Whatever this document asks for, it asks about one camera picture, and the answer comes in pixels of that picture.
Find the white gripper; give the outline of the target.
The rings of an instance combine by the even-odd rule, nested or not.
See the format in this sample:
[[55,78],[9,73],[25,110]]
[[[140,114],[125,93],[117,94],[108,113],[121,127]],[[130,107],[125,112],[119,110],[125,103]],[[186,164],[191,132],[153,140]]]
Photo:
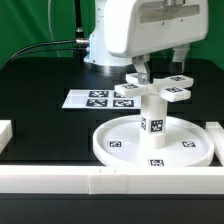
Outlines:
[[150,82],[152,53],[173,48],[171,74],[183,74],[190,49],[208,32],[208,0],[107,0],[104,11],[106,49],[116,57],[133,57],[138,83]]

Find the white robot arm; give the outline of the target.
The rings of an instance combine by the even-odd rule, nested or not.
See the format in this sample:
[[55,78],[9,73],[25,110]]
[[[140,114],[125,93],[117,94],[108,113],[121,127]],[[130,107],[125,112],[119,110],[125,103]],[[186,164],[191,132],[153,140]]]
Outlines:
[[208,33],[208,0],[95,0],[96,25],[85,61],[106,73],[135,71],[152,81],[148,61],[172,49],[171,72],[182,73],[190,44]]

